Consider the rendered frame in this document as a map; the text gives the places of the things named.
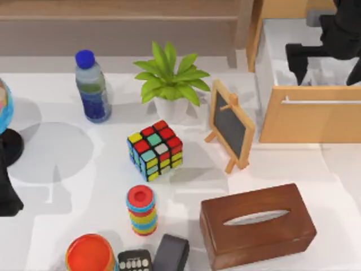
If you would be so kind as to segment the black stapler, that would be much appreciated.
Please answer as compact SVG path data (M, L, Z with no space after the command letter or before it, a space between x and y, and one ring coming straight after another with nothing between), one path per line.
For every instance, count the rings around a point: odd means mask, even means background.
M189 252L187 239L164 234L153 260L153 271L184 271Z

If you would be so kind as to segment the brown wooden tissue box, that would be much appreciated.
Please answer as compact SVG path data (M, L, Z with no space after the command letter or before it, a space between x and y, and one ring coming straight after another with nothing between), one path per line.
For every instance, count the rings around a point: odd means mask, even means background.
M256 224L224 225L239 216L279 209L287 214ZM203 200L199 221L212 271L304 252L316 236L294 183Z

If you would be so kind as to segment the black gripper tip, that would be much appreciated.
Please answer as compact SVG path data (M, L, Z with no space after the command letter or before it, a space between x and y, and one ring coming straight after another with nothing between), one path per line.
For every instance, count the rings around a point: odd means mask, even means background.
M0 217L14 217L24 208L10 182L5 159L0 154Z

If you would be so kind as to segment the orange cup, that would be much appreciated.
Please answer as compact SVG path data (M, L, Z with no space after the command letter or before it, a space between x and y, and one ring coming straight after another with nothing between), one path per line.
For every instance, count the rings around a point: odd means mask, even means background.
M67 271L118 271L110 243L99 234L76 238L65 254Z

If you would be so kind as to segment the green plant in white pot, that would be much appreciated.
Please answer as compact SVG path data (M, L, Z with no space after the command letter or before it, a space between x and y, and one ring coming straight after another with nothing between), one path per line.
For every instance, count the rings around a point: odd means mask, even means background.
M204 78L210 74L199 69L195 61L197 54L187 54L177 63L177 52L171 42L161 47L152 42L150 60L137 60L133 64L143 71L135 76L143 81L140 96L146 104L154 101L159 117L170 123L180 123L186 117L189 104L200 106L198 90L209 92Z

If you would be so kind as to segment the grey drawer inside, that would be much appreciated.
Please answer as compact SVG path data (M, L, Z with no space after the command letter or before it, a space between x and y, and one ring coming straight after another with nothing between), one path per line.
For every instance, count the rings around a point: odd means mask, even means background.
M305 19L266 19L261 29L255 62L258 97L261 103L262 125L274 86L298 86L289 70L285 45L320 44L320 28L308 27ZM310 58L307 75L300 86L346 86L349 73L358 60Z

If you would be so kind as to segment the pale wooden drawer front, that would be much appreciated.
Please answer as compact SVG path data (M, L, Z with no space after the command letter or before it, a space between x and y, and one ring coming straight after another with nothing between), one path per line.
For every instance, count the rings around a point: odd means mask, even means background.
M361 143L361 105L281 104L290 100L361 100L361 86L274 86L261 143Z

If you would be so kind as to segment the stack of coloured rings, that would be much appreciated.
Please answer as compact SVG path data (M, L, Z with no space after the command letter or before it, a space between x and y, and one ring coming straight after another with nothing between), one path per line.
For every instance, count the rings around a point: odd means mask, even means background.
M152 234L157 228L155 193L146 185L132 187L126 196L126 205L133 231L141 236Z

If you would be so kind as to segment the brown wooden shelf unit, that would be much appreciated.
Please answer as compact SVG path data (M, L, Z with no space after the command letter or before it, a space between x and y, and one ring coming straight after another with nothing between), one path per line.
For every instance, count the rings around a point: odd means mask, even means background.
M180 55L245 48L254 0L0 0L0 56L149 56L152 41Z

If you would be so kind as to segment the black calculator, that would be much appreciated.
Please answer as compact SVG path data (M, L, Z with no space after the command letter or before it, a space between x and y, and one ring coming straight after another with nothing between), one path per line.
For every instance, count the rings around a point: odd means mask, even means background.
M117 258L119 271L153 271L151 254L146 249L122 251Z

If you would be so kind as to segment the blue capped water bottle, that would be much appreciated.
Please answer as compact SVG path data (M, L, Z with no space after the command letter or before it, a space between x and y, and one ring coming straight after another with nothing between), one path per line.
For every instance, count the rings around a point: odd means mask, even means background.
M92 123L103 123L111 115L106 81L102 69L91 50L75 54L76 85L86 118Z

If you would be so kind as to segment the blue globe on black stand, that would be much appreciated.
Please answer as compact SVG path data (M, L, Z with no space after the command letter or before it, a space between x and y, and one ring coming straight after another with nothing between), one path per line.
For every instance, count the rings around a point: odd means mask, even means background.
M10 88L0 79L0 157L5 166L13 165L24 150L22 136L9 128L14 115L14 100Z

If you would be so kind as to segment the wooden cupboard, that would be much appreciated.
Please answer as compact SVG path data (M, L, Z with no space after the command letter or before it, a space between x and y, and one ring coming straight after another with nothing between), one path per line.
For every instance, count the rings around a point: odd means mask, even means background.
M305 18L310 10L335 11L333 0L254 0L246 41L248 71L254 72L263 19Z

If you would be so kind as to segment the multicoloured puzzle cube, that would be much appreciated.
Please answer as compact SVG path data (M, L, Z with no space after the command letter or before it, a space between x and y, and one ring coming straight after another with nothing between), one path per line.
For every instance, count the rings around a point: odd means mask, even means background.
M126 142L130 160L147 182L183 163L183 142L164 120L133 133Z

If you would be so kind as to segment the wooden framed blackboard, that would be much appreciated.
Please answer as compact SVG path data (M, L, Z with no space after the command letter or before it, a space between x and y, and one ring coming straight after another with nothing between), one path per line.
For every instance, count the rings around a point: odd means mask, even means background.
M217 139L230 156L225 172L230 174L235 166L244 169L249 165L255 124L240 107L236 93L228 91L220 80L214 80L211 90L209 143Z

